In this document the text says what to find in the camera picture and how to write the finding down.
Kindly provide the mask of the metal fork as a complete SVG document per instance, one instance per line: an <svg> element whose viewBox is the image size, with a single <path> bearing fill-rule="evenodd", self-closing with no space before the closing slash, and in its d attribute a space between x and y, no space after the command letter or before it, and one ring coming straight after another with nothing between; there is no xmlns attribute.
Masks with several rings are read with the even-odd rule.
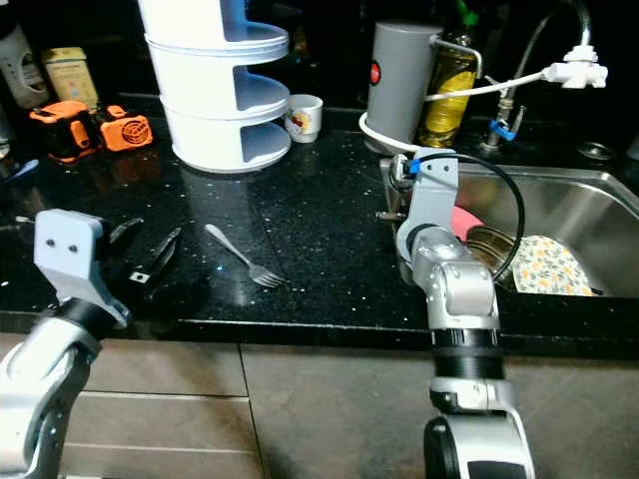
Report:
<svg viewBox="0 0 639 479"><path fill-rule="evenodd" d="M246 255L243 255L236 246L233 246L230 239L225 236L219 228L216 228L215 225L205 224L204 229L212 238L217 240L222 246L226 247L227 250L231 251L233 255L236 255L237 259L242 261L242 264L247 266L247 269L250 270L250 280L252 282L268 288L278 287L280 284L285 282L281 275L275 274L272 270L268 270L263 265L256 264Z"/></svg>

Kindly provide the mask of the chrome faucet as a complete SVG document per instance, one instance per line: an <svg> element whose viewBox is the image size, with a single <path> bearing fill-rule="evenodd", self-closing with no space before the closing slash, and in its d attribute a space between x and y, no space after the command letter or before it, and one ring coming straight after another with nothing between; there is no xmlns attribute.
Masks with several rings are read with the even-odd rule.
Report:
<svg viewBox="0 0 639 479"><path fill-rule="evenodd" d="M524 115L524 109L517 108L516 106L517 88L524 86L524 84L546 81L542 74L544 69L529 72L531 55L533 55L535 49L537 49L540 37L546 32L549 23L558 17L561 12L567 12L567 10L574 12L576 18L578 18L578 40L570 47L570 50L572 47L578 45L590 45L594 47L592 14L589 13L589 9L585 6L584 0L558 0L558 5L552 10L549 10L546 15L543 15L542 19L537 23L537 26L530 32L529 40L525 42L523 51L521 51L515 72L512 74L512 79L503 82L502 87L497 90L498 101L496 111L494 111L494 119L506 120L508 128L510 128L511 131L519 131ZM487 137L485 137L484 142L480 143L479 152L484 157L494 157L501 151L501 147L507 145L507 143L502 142L498 143L498 145L491 145L491 143L487 143L488 136L489 133Z"/></svg>

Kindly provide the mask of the pink plate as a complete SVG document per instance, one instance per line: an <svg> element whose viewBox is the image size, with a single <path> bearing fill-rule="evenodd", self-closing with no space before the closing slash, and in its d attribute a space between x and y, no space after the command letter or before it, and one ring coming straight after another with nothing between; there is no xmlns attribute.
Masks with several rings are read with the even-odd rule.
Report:
<svg viewBox="0 0 639 479"><path fill-rule="evenodd" d="M483 220L476 218L470 211L458 206L452 207L450 228L453 231L453 235L460 241L467 241L467 233L469 233L471 229L483 227L483 225Z"/></svg>

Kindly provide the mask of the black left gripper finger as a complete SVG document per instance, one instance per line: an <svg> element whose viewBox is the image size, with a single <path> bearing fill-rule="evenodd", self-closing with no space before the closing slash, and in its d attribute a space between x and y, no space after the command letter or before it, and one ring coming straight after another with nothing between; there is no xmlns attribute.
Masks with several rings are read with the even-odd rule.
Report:
<svg viewBox="0 0 639 479"><path fill-rule="evenodd" d="M143 286L155 286L164 277L165 270L178 249L182 232L182 227L174 228L157 246L151 259L143 265Z"/></svg>
<svg viewBox="0 0 639 479"><path fill-rule="evenodd" d="M145 219L131 218L115 225L108 236L109 252L124 252L132 245L132 242L140 232Z"/></svg>

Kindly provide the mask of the white bottle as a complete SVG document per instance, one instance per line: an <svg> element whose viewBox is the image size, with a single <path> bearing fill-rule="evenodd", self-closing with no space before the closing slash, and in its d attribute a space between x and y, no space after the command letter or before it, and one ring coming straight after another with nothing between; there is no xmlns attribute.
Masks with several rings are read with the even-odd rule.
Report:
<svg viewBox="0 0 639 479"><path fill-rule="evenodd" d="M40 108L50 100L37 58L19 26L0 37L0 72L18 108Z"/></svg>

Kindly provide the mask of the white printed mug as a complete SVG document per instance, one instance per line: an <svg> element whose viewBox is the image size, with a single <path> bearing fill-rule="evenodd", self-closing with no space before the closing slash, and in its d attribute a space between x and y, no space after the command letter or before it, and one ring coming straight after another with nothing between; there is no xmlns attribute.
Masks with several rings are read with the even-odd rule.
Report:
<svg viewBox="0 0 639 479"><path fill-rule="evenodd" d="M294 93L288 99L285 128L292 140L302 145L313 143L322 128L323 100L310 93Z"/></svg>

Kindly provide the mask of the stainless steel sink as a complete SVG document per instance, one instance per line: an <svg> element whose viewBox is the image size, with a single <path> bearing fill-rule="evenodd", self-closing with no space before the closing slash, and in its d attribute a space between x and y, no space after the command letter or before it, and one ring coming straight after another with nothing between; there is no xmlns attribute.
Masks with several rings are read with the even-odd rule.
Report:
<svg viewBox="0 0 639 479"><path fill-rule="evenodd" d="M493 165L461 154L457 159L456 206L483 220L485 227L511 234L517 246L529 236L560 241L583 264L597 295L639 299L639 196L619 180L592 170ZM406 155L387 157L380 161L380 173L398 260L406 281L419 287L395 243L397 229L409 212L414 179L410 160ZM517 246L511 251L514 258ZM497 274L489 269L494 296L497 276L505 269L505 263Z"/></svg>

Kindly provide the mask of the white three tier rack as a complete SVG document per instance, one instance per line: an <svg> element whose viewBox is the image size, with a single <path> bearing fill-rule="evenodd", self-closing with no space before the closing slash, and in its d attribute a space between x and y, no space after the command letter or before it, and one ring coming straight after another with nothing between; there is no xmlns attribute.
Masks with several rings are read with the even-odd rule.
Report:
<svg viewBox="0 0 639 479"><path fill-rule="evenodd" d="M201 172L258 172L291 137L291 91L250 72L287 53L285 29L247 17L246 0L137 0L174 154Z"/></svg>

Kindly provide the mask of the round metal counter cap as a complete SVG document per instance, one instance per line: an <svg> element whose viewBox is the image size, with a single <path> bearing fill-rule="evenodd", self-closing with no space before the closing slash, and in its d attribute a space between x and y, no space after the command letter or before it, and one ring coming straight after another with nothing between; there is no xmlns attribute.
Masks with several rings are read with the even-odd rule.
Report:
<svg viewBox="0 0 639 479"><path fill-rule="evenodd" d="M576 146L578 156L584 163L607 164L615 159L615 151L611 147L597 142L581 142Z"/></svg>

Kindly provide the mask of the yellow tin box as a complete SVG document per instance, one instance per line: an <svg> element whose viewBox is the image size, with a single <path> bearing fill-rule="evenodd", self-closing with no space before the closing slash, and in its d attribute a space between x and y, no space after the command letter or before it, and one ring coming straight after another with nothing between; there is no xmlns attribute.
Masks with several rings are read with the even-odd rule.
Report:
<svg viewBox="0 0 639 479"><path fill-rule="evenodd" d="M42 52L42 63L59 101L82 102L90 110L99 108L99 92L82 47L51 47Z"/></svg>

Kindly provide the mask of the white faucet diverter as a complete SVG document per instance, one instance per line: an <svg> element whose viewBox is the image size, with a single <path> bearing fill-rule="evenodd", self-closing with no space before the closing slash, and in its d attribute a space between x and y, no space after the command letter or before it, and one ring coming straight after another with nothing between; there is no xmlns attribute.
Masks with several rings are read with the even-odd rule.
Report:
<svg viewBox="0 0 639 479"><path fill-rule="evenodd" d="M607 86L608 69L598 63L598 55L590 45L578 45L563 55L562 61L543 70L544 79L561 84L565 90L597 90Z"/></svg>

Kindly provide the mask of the grey cylindrical water filter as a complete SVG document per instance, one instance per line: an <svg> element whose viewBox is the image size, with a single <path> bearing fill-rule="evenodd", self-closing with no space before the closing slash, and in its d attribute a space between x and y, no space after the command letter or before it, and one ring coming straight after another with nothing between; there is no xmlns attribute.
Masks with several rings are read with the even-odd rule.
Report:
<svg viewBox="0 0 639 479"><path fill-rule="evenodd" d="M366 123L376 132L407 145L415 141L434 65L430 40L442 31L392 20L375 23Z"/></svg>

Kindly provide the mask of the orange black power tool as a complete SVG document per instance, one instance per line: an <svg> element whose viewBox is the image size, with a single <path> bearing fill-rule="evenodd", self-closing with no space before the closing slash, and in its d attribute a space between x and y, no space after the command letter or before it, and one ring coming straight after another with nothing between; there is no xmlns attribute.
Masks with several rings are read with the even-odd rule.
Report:
<svg viewBox="0 0 639 479"><path fill-rule="evenodd" d="M154 129L146 115L129 111L119 105L96 110L95 120L102 146L111 152L137 150L152 145Z"/></svg>
<svg viewBox="0 0 639 479"><path fill-rule="evenodd" d="M52 102L29 111L47 155L59 163L76 163L99 151L99 138L93 133L90 108L76 100Z"/></svg>

